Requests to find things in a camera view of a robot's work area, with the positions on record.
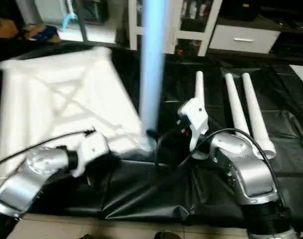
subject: black plastic sheet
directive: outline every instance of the black plastic sheet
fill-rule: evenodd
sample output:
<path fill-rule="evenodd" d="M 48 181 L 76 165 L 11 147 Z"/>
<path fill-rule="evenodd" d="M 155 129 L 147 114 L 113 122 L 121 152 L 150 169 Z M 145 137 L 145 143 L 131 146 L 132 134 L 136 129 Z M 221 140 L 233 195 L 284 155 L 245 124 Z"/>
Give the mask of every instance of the black plastic sheet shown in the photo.
<path fill-rule="evenodd" d="M 68 51 L 77 49 L 73 44 Z M 112 60 L 138 110 L 139 55 L 113 49 Z M 231 72 L 239 77 L 243 72 L 250 73 L 277 150 L 271 164 L 292 210 L 292 223 L 297 230 L 303 231 L 303 82 L 288 65 L 168 56 L 159 132 L 164 133 L 172 127 L 179 106 L 194 96 L 198 70 L 205 75 L 205 107 L 211 131 L 233 126 L 224 73 Z M 242 80 L 235 77 L 235 82 L 249 119 Z M 241 210 L 223 175 L 195 160 L 182 169 L 175 169 L 174 165 L 187 155 L 188 146 L 182 140 L 168 143 L 166 147 L 160 160 L 169 166 L 162 164 L 160 172 L 151 157 L 133 155 L 120 160 L 109 155 L 93 163 L 83 177 L 67 178 L 48 186 L 32 212 L 106 220 L 243 227 Z"/>

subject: white cabinet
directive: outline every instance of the white cabinet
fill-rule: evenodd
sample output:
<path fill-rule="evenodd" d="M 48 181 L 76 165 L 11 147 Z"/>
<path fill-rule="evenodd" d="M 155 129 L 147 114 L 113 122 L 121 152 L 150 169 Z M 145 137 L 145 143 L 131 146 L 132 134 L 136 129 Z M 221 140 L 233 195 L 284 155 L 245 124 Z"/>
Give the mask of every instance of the white cabinet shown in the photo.
<path fill-rule="evenodd" d="M 217 25 L 210 48 L 267 54 L 279 34 L 279 31 Z"/>
<path fill-rule="evenodd" d="M 128 0 L 130 49 L 143 35 L 142 0 Z M 204 56 L 222 0 L 167 0 L 165 53 Z"/>

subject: black cable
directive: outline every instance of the black cable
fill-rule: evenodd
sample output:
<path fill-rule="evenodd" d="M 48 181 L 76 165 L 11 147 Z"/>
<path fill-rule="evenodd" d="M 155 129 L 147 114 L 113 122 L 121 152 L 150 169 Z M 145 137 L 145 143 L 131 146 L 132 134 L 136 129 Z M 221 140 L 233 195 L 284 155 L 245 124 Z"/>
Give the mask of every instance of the black cable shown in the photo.
<path fill-rule="evenodd" d="M 173 134 L 177 131 L 178 131 L 178 129 L 176 127 L 172 128 L 169 131 L 167 131 L 164 135 L 162 135 L 158 138 L 157 146 L 156 146 L 156 149 L 154 151 L 154 163 L 155 163 L 156 168 L 159 168 L 158 153 L 159 153 L 159 149 L 161 147 L 161 144 L 163 143 L 163 141 L 166 138 L 168 138 L 171 134 Z"/>
<path fill-rule="evenodd" d="M 59 139 L 59 138 L 63 138 L 63 137 L 67 137 L 67 136 L 71 136 L 71 135 L 75 135 L 75 134 L 79 134 L 79 133 L 85 133 L 86 135 L 88 135 L 88 134 L 91 134 L 93 132 L 95 132 L 94 129 L 80 130 L 80 131 L 65 133 L 65 134 L 62 134 L 62 135 L 59 135 L 59 136 L 56 136 L 56 137 L 53 137 L 53 138 L 46 139 L 44 141 L 41 141 L 41 142 L 39 142 L 37 144 L 34 144 L 34 145 L 30 146 L 30 147 L 24 148 L 24 149 L 22 149 L 22 150 L 20 150 L 20 151 L 18 151 L 16 153 L 14 153 L 14 154 L 12 154 L 12 155 L 10 155 L 10 156 L 8 156 L 8 157 L 0 160 L 0 165 L 3 164 L 3 163 L 5 163 L 5 162 L 7 162 L 10 159 L 12 159 L 15 156 L 18 156 L 18 155 L 20 155 L 20 154 L 22 154 L 22 153 L 24 153 L 26 151 L 29 151 L 32 148 L 35 148 L 35 147 L 40 146 L 42 144 L 48 143 L 50 141 L 53 141 L 53 140 L 56 140 L 56 139 Z"/>
<path fill-rule="evenodd" d="M 219 129 L 211 134 L 209 134 L 207 137 L 205 137 L 203 140 L 201 140 L 197 146 L 188 154 L 188 156 L 179 164 L 178 167 L 183 167 L 187 161 L 192 158 L 192 155 L 199 149 L 199 147 L 205 143 L 208 139 L 210 139 L 211 137 L 215 136 L 216 134 L 218 133 L 222 133 L 222 132 L 230 132 L 230 131 L 235 131 L 235 132 L 238 132 L 242 135 L 244 135 L 247 139 L 249 139 L 254 145 L 255 147 L 259 150 L 259 153 L 262 155 L 263 159 L 264 159 L 264 162 L 265 164 L 267 165 L 267 167 L 269 168 L 270 172 L 271 172 L 271 175 L 272 175 L 272 178 L 274 180 L 274 184 L 275 184 L 275 187 L 278 191 L 278 194 L 279 194 L 279 198 L 282 202 L 282 205 L 283 207 L 286 207 L 286 203 L 285 203 L 285 199 L 284 199 L 284 196 L 282 194 L 282 191 L 280 190 L 280 185 L 279 185 L 279 182 L 278 182 L 278 179 L 275 175 L 275 172 L 274 172 L 274 169 L 272 167 L 272 165 L 270 164 L 270 161 L 269 159 L 267 158 L 267 156 L 265 155 L 264 151 L 262 150 L 262 148 L 260 147 L 260 145 L 255 141 L 255 139 L 250 136 L 248 133 L 240 130 L 240 129 L 237 129 L 237 128 L 223 128 L 223 129 Z"/>

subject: metal pole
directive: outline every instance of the metal pole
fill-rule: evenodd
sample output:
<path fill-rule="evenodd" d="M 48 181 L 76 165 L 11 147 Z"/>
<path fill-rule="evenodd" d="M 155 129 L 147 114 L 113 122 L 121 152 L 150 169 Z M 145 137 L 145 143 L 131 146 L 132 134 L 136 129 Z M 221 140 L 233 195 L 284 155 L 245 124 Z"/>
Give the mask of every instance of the metal pole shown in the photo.
<path fill-rule="evenodd" d="M 88 42 L 82 0 L 75 0 L 75 6 L 76 6 L 76 15 L 78 17 L 78 23 L 83 37 L 83 42 Z"/>

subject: white tube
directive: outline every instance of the white tube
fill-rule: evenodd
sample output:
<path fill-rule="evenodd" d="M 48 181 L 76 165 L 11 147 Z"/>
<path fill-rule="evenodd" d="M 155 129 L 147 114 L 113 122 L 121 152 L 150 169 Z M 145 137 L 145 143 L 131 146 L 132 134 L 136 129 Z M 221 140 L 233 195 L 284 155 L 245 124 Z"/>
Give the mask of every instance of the white tube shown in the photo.
<path fill-rule="evenodd" d="M 268 159 L 274 158 L 276 156 L 276 150 L 267 133 L 251 77 L 248 73 L 244 73 L 242 77 L 254 139 L 261 146 Z M 258 153 L 257 156 L 263 159 L 260 153 Z"/>
<path fill-rule="evenodd" d="M 225 74 L 225 81 L 231 106 L 234 127 L 250 134 L 232 74 Z"/>
<path fill-rule="evenodd" d="M 204 108 L 204 84 L 203 84 L 203 72 L 197 71 L 196 77 L 196 98 L 201 102 L 201 106 Z"/>
<path fill-rule="evenodd" d="M 156 129 L 162 86 L 167 0 L 144 0 L 140 118 L 143 130 Z"/>

